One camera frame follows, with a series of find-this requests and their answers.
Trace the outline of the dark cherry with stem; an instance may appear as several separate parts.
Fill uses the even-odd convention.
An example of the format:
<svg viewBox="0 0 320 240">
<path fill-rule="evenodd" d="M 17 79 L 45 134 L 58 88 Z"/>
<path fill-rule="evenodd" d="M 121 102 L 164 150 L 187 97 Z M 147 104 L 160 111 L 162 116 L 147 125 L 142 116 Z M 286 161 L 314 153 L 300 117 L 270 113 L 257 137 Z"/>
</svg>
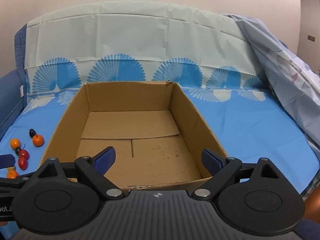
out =
<svg viewBox="0 0 320 240">
<path fill-rule="evenodd" d="M 17 146 L 17 147 L 15 148 L 15 153 L 16 153 L 16 155 L 19 156 L 21 150 L 23 150 L 23 149 L 24 149 L 24 147 Z"/>
</svg>

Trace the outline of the red tomato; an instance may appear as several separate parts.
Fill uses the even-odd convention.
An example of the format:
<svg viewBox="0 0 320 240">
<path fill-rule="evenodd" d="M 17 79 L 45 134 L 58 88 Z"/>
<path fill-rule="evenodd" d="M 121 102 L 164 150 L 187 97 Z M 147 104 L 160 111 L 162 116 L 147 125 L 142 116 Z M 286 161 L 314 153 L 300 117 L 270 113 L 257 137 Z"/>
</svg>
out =
<svg viewBox="0 0 320 240">
<path fill-rule="evenodd" d="M 19 157 L 18 166 L 21 170 L 26 170 L 28 167 L 28 161 L 25 157 Z"/>
<path fill-rule="evenodd" d="M 29 155 L 28 151 L 27 151 L 27 150 L 25 150 L 25 149 L 20 150 L 20 152 L 19 152 L 19 156 L 20 156 L 20 157 L 24 157 L 26 160 L 28 160 L 28 159 L 29 159 L 29 157 L 30 157 L 30 155 Z"/>
</svg>

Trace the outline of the small orange tangerine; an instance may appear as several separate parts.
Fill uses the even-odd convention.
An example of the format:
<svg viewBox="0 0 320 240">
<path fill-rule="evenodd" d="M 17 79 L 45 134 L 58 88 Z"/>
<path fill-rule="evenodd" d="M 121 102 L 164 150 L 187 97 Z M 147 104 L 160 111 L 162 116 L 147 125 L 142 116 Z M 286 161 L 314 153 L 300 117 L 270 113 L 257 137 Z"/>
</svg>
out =
<svg viewBox="0 0 320 240">
<path fill-rule="evenodd" d="M 10 147 L 16 150 L 16 148 L 21 147 L 21 142 L 17 138 L 13 138 L 10 141 Z"/>
</svg>

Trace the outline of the orange tangerine near left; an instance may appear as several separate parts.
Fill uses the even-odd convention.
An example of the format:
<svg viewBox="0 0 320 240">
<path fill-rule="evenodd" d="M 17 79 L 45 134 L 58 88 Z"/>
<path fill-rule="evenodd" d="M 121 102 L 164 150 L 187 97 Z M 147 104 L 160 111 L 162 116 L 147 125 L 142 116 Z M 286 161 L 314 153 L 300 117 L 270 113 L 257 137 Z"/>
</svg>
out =
<svg viewBox="0 0 320 240">
<path fill-rule="evenodd" d="M 16 179 L 18 177 L 18 173 L 15 170 L 9 170 L 7 172 L 8 179 Z"/>
</svg>

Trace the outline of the orange tangerine with stem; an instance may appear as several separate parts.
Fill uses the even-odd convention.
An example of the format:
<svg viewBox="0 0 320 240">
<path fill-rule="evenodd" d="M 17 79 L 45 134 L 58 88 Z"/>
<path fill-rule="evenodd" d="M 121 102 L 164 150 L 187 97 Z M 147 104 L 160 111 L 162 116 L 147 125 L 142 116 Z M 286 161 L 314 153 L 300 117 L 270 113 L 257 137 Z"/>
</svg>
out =
<svg viewBox="0 0 320 240">
<path fill-rule="evenodd" d="M 44 145 L 44 138 L 40 134 L 34 135 L 32 141 L 35 147 L 41 147 L 42 145 Z"/>
</svg>

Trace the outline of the dark cherry far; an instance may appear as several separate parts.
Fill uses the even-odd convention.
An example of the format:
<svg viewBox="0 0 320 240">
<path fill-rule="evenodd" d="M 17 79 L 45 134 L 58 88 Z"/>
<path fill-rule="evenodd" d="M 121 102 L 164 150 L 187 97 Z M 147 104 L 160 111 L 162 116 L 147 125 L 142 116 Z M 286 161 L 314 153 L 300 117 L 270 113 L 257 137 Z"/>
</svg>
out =
<svg viewBox="0 0 320 240">
<path fill-rule="evenodd" d="M 34 129 L 29 129 L 29 136 L 31 137 L 31 138 L 33 138 L 34 136 L 36 135 L 36 132 L 35 132 L 35 130 Z"/>
</svg>

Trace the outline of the blue denim sofa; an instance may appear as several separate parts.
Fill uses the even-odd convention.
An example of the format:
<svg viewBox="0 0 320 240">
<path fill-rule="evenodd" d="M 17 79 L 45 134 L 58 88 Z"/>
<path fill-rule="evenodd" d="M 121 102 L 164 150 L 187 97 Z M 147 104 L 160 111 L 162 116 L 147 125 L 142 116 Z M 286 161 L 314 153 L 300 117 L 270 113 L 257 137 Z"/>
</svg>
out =
<svg viewBox="0 0 320 240">
<path fill-rule="evenodd" d="M 1 137 L 27 105 L 27 75 L 24 70 L 27 27 L 15 35 L 16 69 L 1 77 Z"/>
</svg>

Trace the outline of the brown cardboard box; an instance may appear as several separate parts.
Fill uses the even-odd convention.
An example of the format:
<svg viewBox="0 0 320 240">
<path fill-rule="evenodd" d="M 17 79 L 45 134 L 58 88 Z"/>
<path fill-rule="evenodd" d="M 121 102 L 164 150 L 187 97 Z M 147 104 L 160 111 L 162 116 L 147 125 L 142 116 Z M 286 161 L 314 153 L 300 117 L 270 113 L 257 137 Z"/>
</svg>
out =
<svg viewBox="0 0 320 240">
<path fill-rule="evenodd" d="M 73 162 L 114 147 L 106 178 L 123 190 L 197 187 L 210 178 L 201 155 L 227 152 L 203 116 L 173 82 L 83 85 L 69 103 L 45 152 Z"/>
</svg>

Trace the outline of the blue patterned table cloth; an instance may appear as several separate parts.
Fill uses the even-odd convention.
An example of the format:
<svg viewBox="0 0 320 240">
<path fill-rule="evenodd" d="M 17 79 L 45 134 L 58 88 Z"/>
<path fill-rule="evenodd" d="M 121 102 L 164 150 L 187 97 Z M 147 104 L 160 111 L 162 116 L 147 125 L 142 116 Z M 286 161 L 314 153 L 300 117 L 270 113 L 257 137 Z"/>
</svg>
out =
<svg viewBox="0 0 320 240">
<path fill-rule="evenodd" d="M 270 159 L 298 192 L 319 174 L 301 125 L 319 131 L 303 65 L 236 19 L 157 2 L 102 2 L 29 21 L 16 35 L 16 71 L 2 81 L 1 155 L 17 139 L 26 172 L 49 157 L 93 156 L 122 189 L 186 187 L 210 178 L 210 148 L 245 163 Z"/>
</svg>

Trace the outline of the wall switch plate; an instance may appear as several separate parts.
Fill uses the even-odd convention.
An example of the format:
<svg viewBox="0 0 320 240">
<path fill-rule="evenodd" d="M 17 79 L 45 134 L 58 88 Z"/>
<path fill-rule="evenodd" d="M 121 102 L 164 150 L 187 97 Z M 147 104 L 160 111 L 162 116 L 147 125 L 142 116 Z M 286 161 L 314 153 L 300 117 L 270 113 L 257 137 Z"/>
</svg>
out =
<svg viewBox="0 0 320 240">
<path fill-rule="evenodd" d="M 308 35 L 308 40 L 315 42 L 316 38 L 311 35 Z"/>
</svg>

